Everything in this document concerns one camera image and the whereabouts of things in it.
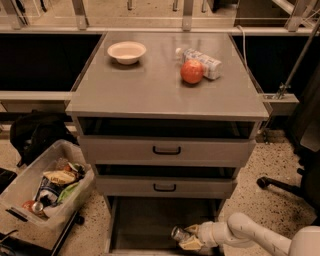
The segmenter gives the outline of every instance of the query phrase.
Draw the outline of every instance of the gray counter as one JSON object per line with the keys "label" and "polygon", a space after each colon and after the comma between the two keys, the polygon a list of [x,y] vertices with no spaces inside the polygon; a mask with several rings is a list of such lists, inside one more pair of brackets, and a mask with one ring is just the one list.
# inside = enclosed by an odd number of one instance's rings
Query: gray counter
{"label": "gray counter", "polygon": [[[124,66],[107,54],[121,41],[143,43],[146,54]],[[177,47],[195,48],[222,61],[217,80],[194,86],[180,78]],[[78,116],[262,121],[268,118],[228,34],[108,32],[67,113]]]}

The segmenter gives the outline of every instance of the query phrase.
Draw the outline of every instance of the drawer front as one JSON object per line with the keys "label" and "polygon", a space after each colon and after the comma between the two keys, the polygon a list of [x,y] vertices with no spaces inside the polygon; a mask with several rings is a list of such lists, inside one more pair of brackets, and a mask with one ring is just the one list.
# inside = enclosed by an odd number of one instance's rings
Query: drawer front
{"label": "drawer front", "polygon": [[243,167],[255,140],[111,139],[84,136],[80,145],[91,164],[208,165]]}
{"label": "drawer front", "polygon": [[108,196],[230,198],[236,180],[97,177],[97,190]]}

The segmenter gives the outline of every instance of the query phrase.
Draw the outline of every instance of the cable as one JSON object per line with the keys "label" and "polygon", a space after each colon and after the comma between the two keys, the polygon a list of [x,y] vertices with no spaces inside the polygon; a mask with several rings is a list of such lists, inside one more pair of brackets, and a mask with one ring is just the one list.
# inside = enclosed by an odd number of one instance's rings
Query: cable
{"label": "cable", "polygon": [[317,11],[314,11],[314,13],[312,15],[310,15],[309,17],[305,18],[304,21],[310,20],[313,16],[315,16],[316,14],[320,14],[320,8]]}
{"label": "cable", "polygon": [[244,65],[245,68],[247,70],[247,72],[249,73],[249,68],[248,68],[248,63],[247,63],[247,53],[246,53],[246,33],[244,32],[243,28],[238,25],[237,28],[242,32],[242,46],[243,46],[243,59],[244,59]]}
{"label": "cable", "polygon": [[18,230],[15,229],[15,230],[10,231],[8,234],[6,234],[6,235],[0,240],[0,245],[1,245],[1,243],[2,243],[4,240],[6,240],[11,234],[13,234],[13,233],[15,233],[15,232],[18,232]]}

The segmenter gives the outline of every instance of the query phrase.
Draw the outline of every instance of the white plastic bin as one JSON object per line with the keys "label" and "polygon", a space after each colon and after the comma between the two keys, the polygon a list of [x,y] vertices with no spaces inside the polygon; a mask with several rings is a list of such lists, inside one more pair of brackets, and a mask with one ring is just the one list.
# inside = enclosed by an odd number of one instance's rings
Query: white plastic bin
{"label": "white plastic bin", "polygon": [[[59,158],[66,158],[69,162],[80,163],[86,168],[85,177],[63,202],[59,210],[48,219],[42,219],[22,208],[22,204],[34,199],[43,172],[54,170]],[[65,141],[58,140],[30,164],[0,195],[0,203],[10,213],[24,221],[30,221],[43,228],[61,229],[71,215],[79,210],[89,198],[94,188],[94,174],[90,165],[86,164],[80,147]]]}

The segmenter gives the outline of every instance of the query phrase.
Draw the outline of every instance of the terrazzo floor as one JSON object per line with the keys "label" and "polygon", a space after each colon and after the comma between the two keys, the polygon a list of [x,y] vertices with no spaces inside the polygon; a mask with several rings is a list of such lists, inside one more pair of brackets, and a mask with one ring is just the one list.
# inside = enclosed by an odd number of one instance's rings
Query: terrazzo floor
{"label": "terrazzo floor", "polygon": [[[269,140],[270,144],[266,145],[257,139],[257,146],[247,165],[241,169],[238,186],[226,201],[219,219],[223,221],[234,212],[243,212],[258,224],[292,238],[300,228],[315,219],[315,213],[301,198],[274,187],[261,190],[256,185],[256,179],[261,176],[273,177],[288,184],[300,183],[300,175],[296,173],[300,167],[299,159],[293,153],[292,145],[281,132],[270,133]],[[16,168],[18,160],[17,152],[10,142],[2,138],[0,166],[19,174],[23,170]],[[80,213],[85,217],[85,223],[73,227],[59,255],[104,255],[110,215],[102,195],[94,190]],[[7,233],[14,229],[18,229],[18,232],[13,236],[45,248],[51,248],[59,236],[59,232],[16,219],[0,205],[0,232]],[[224,251],[226,256],[269,255],[259,245],[241,249],[225,246]]]}

